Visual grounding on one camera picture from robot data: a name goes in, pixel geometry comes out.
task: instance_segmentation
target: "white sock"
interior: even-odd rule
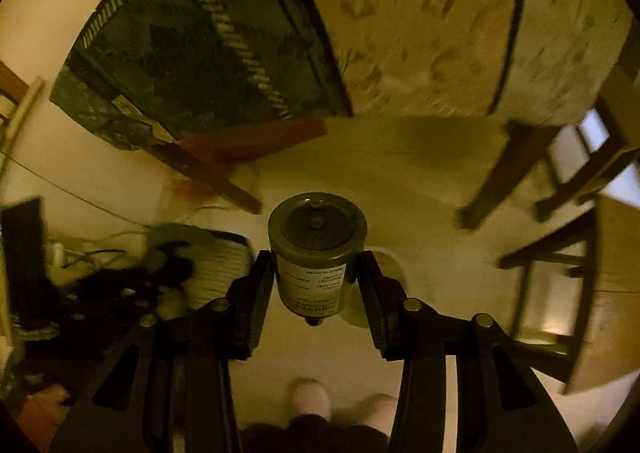
[[[371,401],[371,407],[358,424],[372,427],[386,436],[391,436],[391,430],[396,418],[398,400],[389,395],[380,395]]]
[[[291,404],[294,414],[319,415],[329,420],[331,417],[331,400],[326,388],[318,381],[301,381],[293,389]]]

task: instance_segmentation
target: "dark fabric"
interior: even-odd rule
[[[241,432],[244,453],[382,453],[387,437],[368,426],[342,428],[319,415],[292,419],[287,429],[252,424]]]

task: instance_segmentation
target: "chair leg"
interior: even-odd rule
[[[582,265],[584,263],[584,256],[565,255],[564,253],[543,253],[536,256],[536,261],[564,263],[565,265]]]
[[[538,255],[553,253],[574,243],[581,242],[595,231],[595,226],[596,215],[595,210],[592,209],[546,237],[503,256],[498,262],[498,267],[500,269],[511,269],[512,267],[525,265],[530,261],[534,261]]]
[[[574,365],[564,354],[549,350],[546,345],[529,345],[518,341],[514,345],[518,358],[531,368],[546,373],[562,383],[569,381]]]
[[[577,195],[585,186],[598,182],[600,177],[615,163],[623,148],[623,141],[609,137],[597,152],[591,154],[587,163],[568,182],[558,187],[554,195],[534,204],[533,211],[536,220],[538,222],[549,220],[556,209]]]
[[[596,285],[596,234],[594,233],[587,240],[587,250],[585,253],[585,263],[581,267],[583,272],[582,288],[580,289],[580,301],[578,302],[578,314],[575,317],[574,333],[567,347],[567,357],[573,366],[578,360],[580,349],[584,337],[587,333],[591,308],[593,307],[595,285]],[[566,381],[568,386],[565,392],[571,390],[570,381]]]
[[[510,123],[509,141],[500,159],[471,203],[458,212],[463,229],[477,229],[482,221],[511,194],[533,166],[544,159],[560,126]]]
[[[527,292],[529,292],[529,285],[531,283],[532,265],[532,262],[526,263],[522,270],[522,277],[520,278],[520,293],[518,295],[515,311],[513,312],[513,319],[511,319],[511,327],[509,328],[509,337],[511,339],[515,339],[518,336],[522,327],[524,308],[527,303]]]
[[[578,204],[584,204],[595,198],[595,196],[600,192],[603,188],[609,184],[613,179],[615,179],[620,173],[624,171],[624,169],[629,166],[632,162],[635,162],[640,157],[640,152],[638,150],[634,150],[632,152],[625,152],[620,155],[614,163],[602,174],[602,176],[596,180],[590,181],[586,186],[584,186],[580,191],[576,194],[576,201]]]

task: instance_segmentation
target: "floor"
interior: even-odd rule
[[[487,312],[507,327],[518,273],[497,269],[497,258],[572,220],[586,207],[567,205],[548,223],[536,224],[530,206],[551,193],[540,166],[479,231],[457,229],[456,209],[473,196],[504,141],[501,127],[488,120],[328,120],[324,138],[244,170],[245,175],[257,175],[258,195],[265,204],[262,215],[209,209],[185,221],[242,233],[255,249],[268,248],[266,223],[279,202],[305,191],[340,194],[362,209],[369,224],[366,244],[395,258],[409,295],[455,317],[469,319]],[[573,284],[572,290],[572,284],[558,283],[559,274],[536,270],[539,288],[527,312],[530,325],[555,331],[569,327],[571,311],[566,307],[577,286]],[[348,417],[350,408],[368,395],[397,394],[400,375],[401,365],[380,359],[366,329],[340,317],[308,327],[284,308],[277,292],[271,298],[260,348],[250,361],[232,366],[241,426],[285,423],[287,383],[296,377],[325,383],[338,415]],[[542,374],[540,378],[576,438],[609,422],[634,379],[564,396],[561,383]],[[456,388],[448,382],[445,451],[454,451]]]

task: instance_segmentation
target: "electrical wire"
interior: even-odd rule
[[[120,231],[119,233],[114,233],[113,235],[109,235],[108,237],[101,238],[99,240],[87,240],[87,242],[91,243],[101,243],[106,242],[107,240],[113,240],[118,237],[122,237],[124,235],[146,235],[148,231]]]
[[[140,222],[136,222],[135,220],[130,220],[126,217],[123,217],[122,215],[118,215],[117,213],[114,213],[113,211],[109,211],[106,208],[103,208],[102,206],[98,206],[97,204],[94,204],[93,202],[82,198],[81,196],[76,195],[75,193],[70,192],[67,189],[62,188],[61,186],[58,186],[57,184],[55,184],[54,182],[50,181],[48,178],[43,177],[42,175],[40,175],[39,173],[34,172],[33,170],[31,170],[30,168],[28,168],[27,166],[25,166],[23,163],[18,162],[17,160],[13,159],[12,157],[9,156],[5,156],[5,159],[9,159],[11,162],[15,162],[18,166],[20,166],[22,169],[27,170],[27,172],[33,173],[33,175],[35,175],[36,177],[38,177],[39,179],[42,179],[44,182],[54,186],[55,188],[58,188],[60,191],[65,192],[66,194],[71,195],[74,198],[77,198],[78,200],[81,200],[82,202],[85,202],[86,204],[89,204],[90,206],[99,209],[100,211],[104,211],[105,213],[108,213],[116,218],[119,218],[120,220],[123,220],[125,222],[128,222],[129,224],[133,224],[135,226],[141,226],[141,227],[148,227],[146,224],[142,224]]]
[[[62,266],[62,269],[68,269],[72,265],[76,265],[76,263],[78,263],[80,261],[83,261],[88,256],[99,255],[101,253],[120,253],[120,254],[124,253],[124,254],[127,254],[127,252],[124,249],[98,249],[97,251],[89,251],[88,253],[84,253],[84,255],[79,256],[74,261],[70,261],[69,263],[66,263],[65,265]]]

